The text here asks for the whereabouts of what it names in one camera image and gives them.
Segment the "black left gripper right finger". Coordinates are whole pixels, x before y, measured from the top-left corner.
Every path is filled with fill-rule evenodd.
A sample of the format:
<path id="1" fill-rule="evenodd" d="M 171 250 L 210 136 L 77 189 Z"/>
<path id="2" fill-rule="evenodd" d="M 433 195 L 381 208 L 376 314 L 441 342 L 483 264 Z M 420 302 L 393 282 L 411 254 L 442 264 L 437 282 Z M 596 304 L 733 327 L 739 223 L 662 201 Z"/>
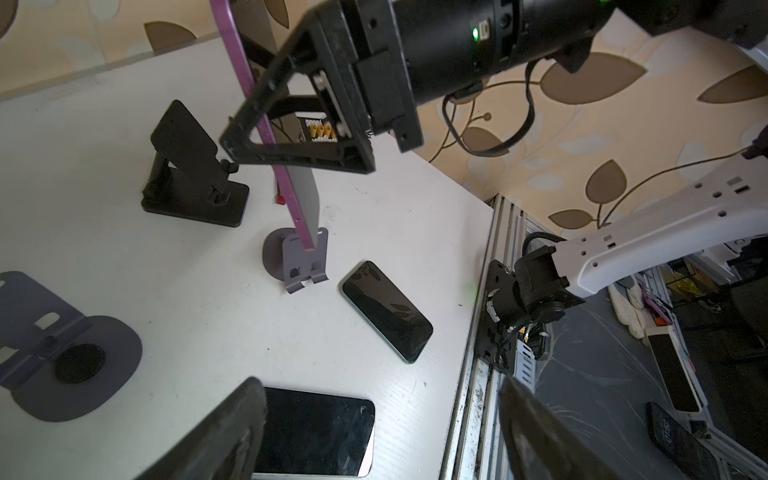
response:
<path id="1" fill-rule="evenodd" d="M 499 393 L 499 419 L 510 469 L 530 479 L 525 456 L 539 458 L 552 479 L 616 479 L 618 475 L 568 430 L 523 383 L 507 376 Z"/>

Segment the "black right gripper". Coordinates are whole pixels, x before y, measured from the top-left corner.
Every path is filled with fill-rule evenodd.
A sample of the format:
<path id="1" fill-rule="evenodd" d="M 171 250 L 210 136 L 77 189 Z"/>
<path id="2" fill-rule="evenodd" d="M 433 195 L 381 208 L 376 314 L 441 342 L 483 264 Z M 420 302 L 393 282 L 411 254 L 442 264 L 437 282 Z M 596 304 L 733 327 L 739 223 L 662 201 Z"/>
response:
<path id="1" fill-rule="evenodd" d="M 236 162 L 368 174 L 372 134 L 391 133 L 402 152 L 423 145 L 394 3 L 332 5 L 235 9 L 257 76 L 221 139 Z M 328 120 L 337 142 L 306 142 L 299 117 Z"/>

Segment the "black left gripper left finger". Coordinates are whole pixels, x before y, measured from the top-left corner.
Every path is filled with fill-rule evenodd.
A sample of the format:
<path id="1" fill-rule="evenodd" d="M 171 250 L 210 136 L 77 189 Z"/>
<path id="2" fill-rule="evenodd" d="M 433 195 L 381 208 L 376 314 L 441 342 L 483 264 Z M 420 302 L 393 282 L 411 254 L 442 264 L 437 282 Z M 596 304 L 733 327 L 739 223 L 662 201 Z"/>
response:
<path id="1" fill-rule="evenodd" d="M 262 383 L 249 377 L 140 479 L 249 479 L 267 416 Z"/>

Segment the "silver-edged black phone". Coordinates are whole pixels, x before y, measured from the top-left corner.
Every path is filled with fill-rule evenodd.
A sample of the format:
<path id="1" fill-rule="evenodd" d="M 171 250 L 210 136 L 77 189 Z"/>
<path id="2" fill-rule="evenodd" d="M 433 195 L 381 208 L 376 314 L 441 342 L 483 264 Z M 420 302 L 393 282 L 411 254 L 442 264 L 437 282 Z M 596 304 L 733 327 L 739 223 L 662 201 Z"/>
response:
<path id="1" fill-rule="evenodd" d="M 376 408 L 368 399 L 267 387 L 255 478 L 364 478 L 372 468 Z"/>

